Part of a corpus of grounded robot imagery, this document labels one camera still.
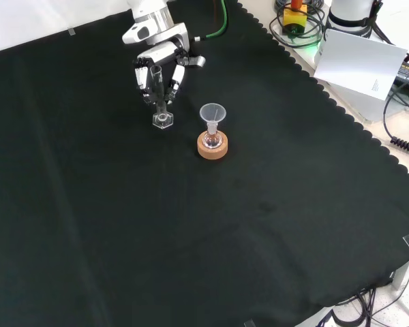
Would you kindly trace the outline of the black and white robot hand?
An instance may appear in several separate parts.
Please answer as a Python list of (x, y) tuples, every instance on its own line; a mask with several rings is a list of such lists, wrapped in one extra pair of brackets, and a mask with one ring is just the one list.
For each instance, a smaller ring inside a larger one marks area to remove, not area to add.
[(139, 54), (134, 61), (138, 90), (146, 103), (154, 104), (156, 98), (151, 86), (150, 69), (156, 65), (175, 61), (175, 70), (170, 85), (164, 94), (164, 101), (171, 105), (183, 82), (185, 68), (203, 67), (206, 59), (203, 56), (192, 54), (188, 31), (183, 22), (175, 24), (168, 30), (155, 35), (154, 38), (157, 40), (157, 43)]

